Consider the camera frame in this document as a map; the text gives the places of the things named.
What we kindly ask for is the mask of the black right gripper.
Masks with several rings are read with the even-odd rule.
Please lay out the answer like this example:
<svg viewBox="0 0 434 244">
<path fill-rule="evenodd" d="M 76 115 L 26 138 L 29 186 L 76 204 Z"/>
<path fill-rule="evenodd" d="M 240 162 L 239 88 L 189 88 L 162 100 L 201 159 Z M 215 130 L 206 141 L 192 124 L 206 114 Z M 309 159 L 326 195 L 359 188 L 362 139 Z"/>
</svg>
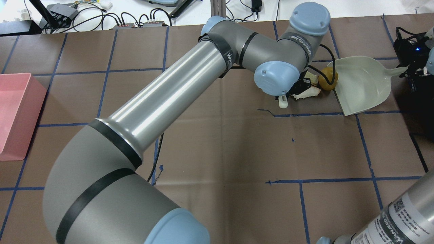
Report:
<svg viewBox="0 0 434 244">
<path fill-rule="evenodd" d="M 406 67 L 400 78 L 433 78 L 433 27 L 427 32 L 411 33 L 402 27 L 396 27 L 393 47 L 399 60 L 398 67 Z"/>
</svg>

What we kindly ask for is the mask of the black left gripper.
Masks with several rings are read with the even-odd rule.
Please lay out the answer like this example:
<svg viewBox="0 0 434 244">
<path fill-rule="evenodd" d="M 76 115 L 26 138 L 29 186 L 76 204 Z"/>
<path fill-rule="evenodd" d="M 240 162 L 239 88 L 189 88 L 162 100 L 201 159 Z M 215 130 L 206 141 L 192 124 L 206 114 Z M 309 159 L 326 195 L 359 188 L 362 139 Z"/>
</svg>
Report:
<svg viewBox="0 0 434 244">
<path fill-rule="evenodd" d="M 306 90 L 308 90 L 311 87 L 311 79 L 310 78 L 303 78 L 299 79 L 297 82 L 294 83 L 294 85 L 290 88 L 290 90 L 287 93 L 287 98 L 294 95 L 299 95 Z"/>
</svg>

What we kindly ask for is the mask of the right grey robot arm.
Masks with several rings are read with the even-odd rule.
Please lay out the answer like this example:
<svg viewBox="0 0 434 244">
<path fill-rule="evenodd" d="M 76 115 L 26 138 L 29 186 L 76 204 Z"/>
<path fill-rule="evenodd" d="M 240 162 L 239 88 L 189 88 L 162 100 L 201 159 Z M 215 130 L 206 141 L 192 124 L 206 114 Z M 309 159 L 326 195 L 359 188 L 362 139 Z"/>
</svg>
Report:
<svg viewBox="0 0 434 244">
<path fill-rule="evenodd" d="M 349 100 L 357 71 L 365 71 L 371 77 L 367 84 L 380 78 L 386 79 L 384 88 L 377 89 L 376 104 L 385 100 L 390 93 L 390 78 L 395 75 L 411 81 L 429 79 L 433 81 L 433 28 L 427 32 L 409 33 L 403 38 L 405 29 L 396 27 L 393 47 L 399 60 L 397 68 L 386 69 L 369 57 L 348 57 L 332 61 L 334 73 L 340 74 L 337 97 L 345 116 L 364 112 L 373 107 L 366 98 L 356 102 Z M 321 237 L 318 244 L 432 244 L 433 243 L 433 171 L 430 170 L 408 188 L 395 201 L 362 230 L 352 235 L 341 235 L 332 241 Z"/>
</svg>

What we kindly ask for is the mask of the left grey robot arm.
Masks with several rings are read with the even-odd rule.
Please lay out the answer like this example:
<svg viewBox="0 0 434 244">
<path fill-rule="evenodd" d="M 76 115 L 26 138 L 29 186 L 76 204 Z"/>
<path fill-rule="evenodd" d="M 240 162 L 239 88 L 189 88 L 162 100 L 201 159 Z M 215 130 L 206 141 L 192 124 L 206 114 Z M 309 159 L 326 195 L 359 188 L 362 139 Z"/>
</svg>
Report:
<svg viewBox="0 0 434 244">
<path fill-rule="evenodd" d="M 45 224 L 58 244 L 209 244 L 207 228 L 137 173 L 143 153 L 234 64 L 265 94 L 288 95 L 313 60 L 331 21 L 316 2 L 295 7 L 270 39 L 221 16 L 197 44 L 121 108 L 84 126 L 48 175 Z"/>
</svg>

